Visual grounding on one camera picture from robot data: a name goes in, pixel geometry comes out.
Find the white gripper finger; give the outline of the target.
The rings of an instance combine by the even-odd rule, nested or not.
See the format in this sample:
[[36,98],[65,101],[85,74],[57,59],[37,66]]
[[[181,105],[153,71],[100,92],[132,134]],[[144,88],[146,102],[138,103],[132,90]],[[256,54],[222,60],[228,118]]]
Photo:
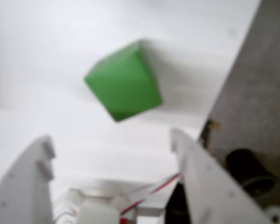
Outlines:
[[202,146],[183,130],[170,131],[193,224],[269,224],[268,215]]
[[49,183],[54,178],[52,139],[32,142],[0,180],[0,224],[53,223]]

